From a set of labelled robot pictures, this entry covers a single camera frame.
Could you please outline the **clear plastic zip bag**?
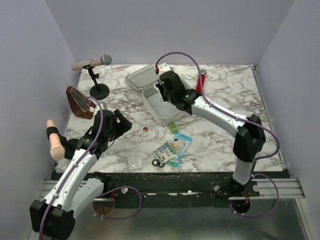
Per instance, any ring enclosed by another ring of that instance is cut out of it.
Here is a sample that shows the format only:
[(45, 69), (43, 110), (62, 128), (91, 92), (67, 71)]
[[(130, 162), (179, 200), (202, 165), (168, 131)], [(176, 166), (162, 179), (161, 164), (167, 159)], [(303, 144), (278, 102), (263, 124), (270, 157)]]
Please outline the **clear plastic zip bag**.
[(141, 153), (139, 151), (131, 151), (127, 153), (128, 170), (140, 170), (143, 168)]

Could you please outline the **red glitter microphone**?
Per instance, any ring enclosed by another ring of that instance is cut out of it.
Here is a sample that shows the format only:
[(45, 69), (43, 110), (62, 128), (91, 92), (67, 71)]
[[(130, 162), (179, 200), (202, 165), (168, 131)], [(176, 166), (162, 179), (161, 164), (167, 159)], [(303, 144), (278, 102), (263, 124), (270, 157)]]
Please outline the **red glitter microphone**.
[(205, 69), (201, 69), (200, 73), (201, 73), (201, 77), (198, 78), (197, 85), (196, 85), (196, 90), (199, 93), (202, 92), (201, 86), (204, 86), (204, 83), (205, 83), (205, 80), (206, 80), (206, 76), (207, 76), (207, 71)]

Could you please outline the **black mounting base rail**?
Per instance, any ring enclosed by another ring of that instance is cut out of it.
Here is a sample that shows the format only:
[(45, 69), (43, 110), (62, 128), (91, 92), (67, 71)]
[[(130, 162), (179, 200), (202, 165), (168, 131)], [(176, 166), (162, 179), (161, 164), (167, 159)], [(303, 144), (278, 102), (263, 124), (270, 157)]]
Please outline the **black mounting base rail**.
[(228, 208), (230, 199), (258, 197), (257, 182), (244, 186), (230, 172), (101, 173), (86, 175), (104, 183), (103, 192), (115, 189), (118, 209)]

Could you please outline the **black scissors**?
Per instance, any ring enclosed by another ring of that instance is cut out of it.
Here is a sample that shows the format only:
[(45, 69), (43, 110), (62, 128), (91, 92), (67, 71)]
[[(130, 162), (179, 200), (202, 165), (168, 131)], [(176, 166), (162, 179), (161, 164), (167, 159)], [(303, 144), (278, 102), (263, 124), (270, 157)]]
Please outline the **black scissors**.
[(159, 167), (159, 168), (163, 168), (165, 166), (165, 163), (161, 163), (160, 161), (158, 161), (157, 159), (153, 159), (152, 163), (153, 166), (155, 167)]

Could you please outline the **grey medicine kit box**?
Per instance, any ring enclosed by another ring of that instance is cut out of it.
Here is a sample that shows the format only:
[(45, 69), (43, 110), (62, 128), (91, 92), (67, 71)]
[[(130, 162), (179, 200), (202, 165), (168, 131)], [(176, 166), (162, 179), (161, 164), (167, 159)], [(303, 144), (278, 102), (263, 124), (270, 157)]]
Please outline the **grey medicine kit box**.
[(187, 115), (162, 99), (156, 87), (159, 76), (155, 72), (153, 63), (127, 75), (125, 80), (135, 90), (141, 91), (146, 110), (160, 126), (166, 126)]

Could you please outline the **blue cotton swab bag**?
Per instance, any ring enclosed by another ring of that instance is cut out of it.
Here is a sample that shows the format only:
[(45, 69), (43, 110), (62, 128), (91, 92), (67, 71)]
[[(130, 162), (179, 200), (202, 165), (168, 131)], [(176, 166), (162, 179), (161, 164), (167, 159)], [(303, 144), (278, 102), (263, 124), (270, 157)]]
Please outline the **blue cotton swab bag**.
[(170, 140), (169, 143), (176, 153), (167, 163), (171, 166), (178, 167), (180, 165), (181, 158), (191, 145), (192, 141), (193, 139), (190, 136), (180, 132), (175, 132), (173, 140)]

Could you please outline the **black microphone stand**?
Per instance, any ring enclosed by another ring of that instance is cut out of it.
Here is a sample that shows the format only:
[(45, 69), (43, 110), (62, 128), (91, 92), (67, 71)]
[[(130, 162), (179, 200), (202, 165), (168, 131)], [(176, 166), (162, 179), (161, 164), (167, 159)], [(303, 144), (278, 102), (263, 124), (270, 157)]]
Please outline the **black microphone stand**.
[(108, 97), (110, 93), (110, 89), (107, 85), (103, 83), (98, 83), (97, 79), (99, 78), (98, 73), (94, 73), (93, 66), (85, 65), (83, 69), (88, 71), (89, 76), (91, 77), (92, 81), (94, 82), (94, 86), (90, 89), (90, 96), (96, 98), (97, 100), (103, 100)]

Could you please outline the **pink toy microphone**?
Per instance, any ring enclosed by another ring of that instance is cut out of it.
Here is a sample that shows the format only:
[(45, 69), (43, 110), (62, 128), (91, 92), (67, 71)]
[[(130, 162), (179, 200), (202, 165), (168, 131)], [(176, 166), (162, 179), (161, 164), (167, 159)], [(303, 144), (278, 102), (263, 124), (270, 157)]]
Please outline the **pink toy microphone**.
[(50, 155), (55, 161), (60, 161), (65, 156), (65, 148), (63, 147), (59, 130), (52, 119), (46, 122), (46, 133), (50, 142)]

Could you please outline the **green small medicine box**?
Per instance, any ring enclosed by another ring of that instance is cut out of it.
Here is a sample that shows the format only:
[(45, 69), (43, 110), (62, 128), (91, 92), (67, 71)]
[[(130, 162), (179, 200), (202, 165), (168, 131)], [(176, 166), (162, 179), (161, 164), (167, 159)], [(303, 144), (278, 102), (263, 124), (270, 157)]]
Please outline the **green small medicine box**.
[(170, 130), (170, 132), (171, 132), (172, 134), (174, 134), (174, 133), (176, 133), (176, 132), (179, 131), (179, 130), (178, 130), (178, 127), (176, 126), (176, 124), (175, 124), (174, 122), (168, 123), (167, 126), (168, 126), (168, 129)]

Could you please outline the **black round stand base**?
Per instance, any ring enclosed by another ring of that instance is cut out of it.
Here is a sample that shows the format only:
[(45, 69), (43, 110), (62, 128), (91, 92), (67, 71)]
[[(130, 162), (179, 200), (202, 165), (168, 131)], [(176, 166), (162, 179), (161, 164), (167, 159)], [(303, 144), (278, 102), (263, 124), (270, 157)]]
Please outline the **black round stand base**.
[(65, 136), (60, 136), (59, 137), (61, 145), (64, 147), (64, 158), (71, 160), (74, 156), (74, 153), (77, 149), (77, 144), (79, 142), (78, 139), (72, 138), (67, 140)]

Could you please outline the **brown metronome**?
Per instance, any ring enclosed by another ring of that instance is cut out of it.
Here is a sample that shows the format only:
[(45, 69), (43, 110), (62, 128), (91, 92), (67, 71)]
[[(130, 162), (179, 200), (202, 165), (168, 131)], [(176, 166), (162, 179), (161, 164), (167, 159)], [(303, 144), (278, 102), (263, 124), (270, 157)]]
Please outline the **brown metronome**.
[(66, 89), (66, 96), (72, 113), (77, 118), (90, 120), (94, 116), (96, 104), (81, 93), (75, 87), (69, 86)]

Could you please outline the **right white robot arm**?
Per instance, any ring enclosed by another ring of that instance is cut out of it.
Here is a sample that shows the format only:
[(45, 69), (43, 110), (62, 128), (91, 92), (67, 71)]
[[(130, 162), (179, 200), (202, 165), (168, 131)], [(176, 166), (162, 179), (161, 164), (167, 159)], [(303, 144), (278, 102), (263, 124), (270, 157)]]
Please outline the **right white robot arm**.
[(172, 70), (159, 76), (156, 87), (165, 102), (189, 115), (208, 120), (234, 138), (233, 153), (237, 160), (230, 191), (236, 196), (247, 192), (255, 157), (266, 142), (264, 131), (259, 127), (261, 119), (254, 114), (246, 117), (220, 105), (213, 106), (213, 102), (205, 100), (199, 91), (185, 88), (179, 75)]

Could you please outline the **band-aid box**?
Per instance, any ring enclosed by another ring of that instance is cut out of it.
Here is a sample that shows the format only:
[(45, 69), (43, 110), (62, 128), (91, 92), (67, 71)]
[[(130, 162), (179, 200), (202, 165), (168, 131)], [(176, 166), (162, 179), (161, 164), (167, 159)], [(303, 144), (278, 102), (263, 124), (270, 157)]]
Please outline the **band-aid box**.
[(173, 141), (166, 141), (153, 151), (153, 155), (161, 164), (177, 160), (179, 157), (178, 149)]

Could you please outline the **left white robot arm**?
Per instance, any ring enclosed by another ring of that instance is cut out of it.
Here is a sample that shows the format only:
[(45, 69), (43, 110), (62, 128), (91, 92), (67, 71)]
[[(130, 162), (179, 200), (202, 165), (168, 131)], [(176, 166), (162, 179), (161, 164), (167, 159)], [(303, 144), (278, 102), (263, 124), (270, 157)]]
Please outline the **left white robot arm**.
[(71, 235), (76, 218), (95, 196), (107, 197), (111, 185), (102, 178), (82, 181), (102, 153), (124, 133), (132, 123), (116, 109), (103, 110), (94, 117), (93, 126), (79, 139), (72, 160), (56, 185), (43, 198), (34, 200), (29, 208), (32, 230), (44, 236), (66, 240)]

